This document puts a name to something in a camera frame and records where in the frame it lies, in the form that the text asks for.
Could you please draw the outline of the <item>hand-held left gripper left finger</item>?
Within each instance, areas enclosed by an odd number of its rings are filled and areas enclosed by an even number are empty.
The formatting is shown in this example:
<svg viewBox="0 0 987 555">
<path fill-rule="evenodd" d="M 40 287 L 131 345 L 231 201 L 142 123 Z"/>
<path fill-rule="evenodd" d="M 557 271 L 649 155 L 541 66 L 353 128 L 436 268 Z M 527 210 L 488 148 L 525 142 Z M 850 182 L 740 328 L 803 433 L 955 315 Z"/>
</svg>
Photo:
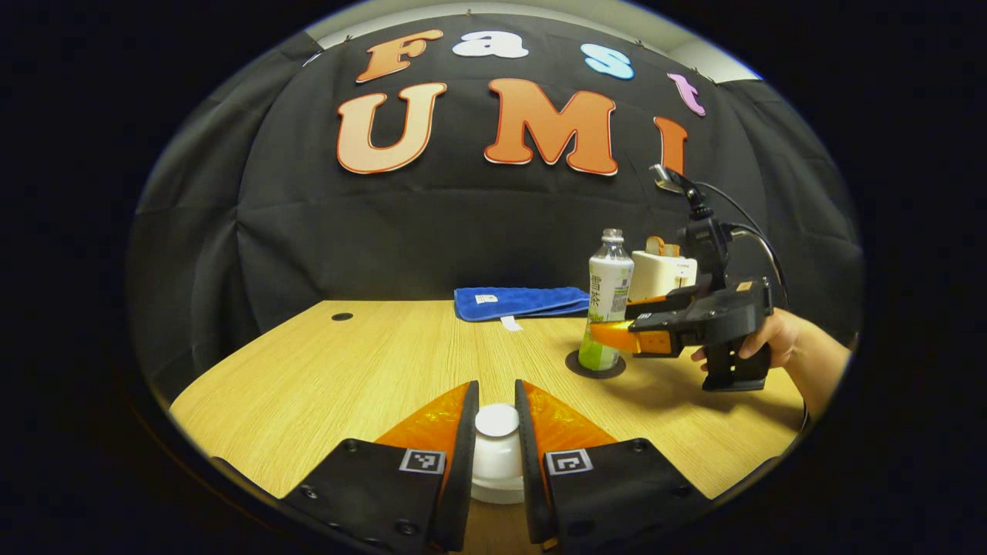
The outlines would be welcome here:
<svg viewBox="0 0 987 555">
<path fill-rule="evenodd" d="M 343 439 L 282 502 L 362 552 L 460 552 L 471 506 L 478 382 L 374 442 Z"/>
</svg>

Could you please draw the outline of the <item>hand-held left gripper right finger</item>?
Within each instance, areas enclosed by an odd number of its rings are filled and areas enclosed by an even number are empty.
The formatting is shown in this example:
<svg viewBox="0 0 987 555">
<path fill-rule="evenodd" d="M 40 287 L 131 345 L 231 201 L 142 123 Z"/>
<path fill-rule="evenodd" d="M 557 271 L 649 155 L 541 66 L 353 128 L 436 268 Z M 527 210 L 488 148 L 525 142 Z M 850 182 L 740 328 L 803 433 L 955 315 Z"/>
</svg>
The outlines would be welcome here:
<svg viewBox="0 0 987 555">
<path fill-rule="evenodd" d="M 644 552 L 712 509 L 651 440 L 613 438 L 518 379 L 528 535 L 546 552 Z"/>
</svg>

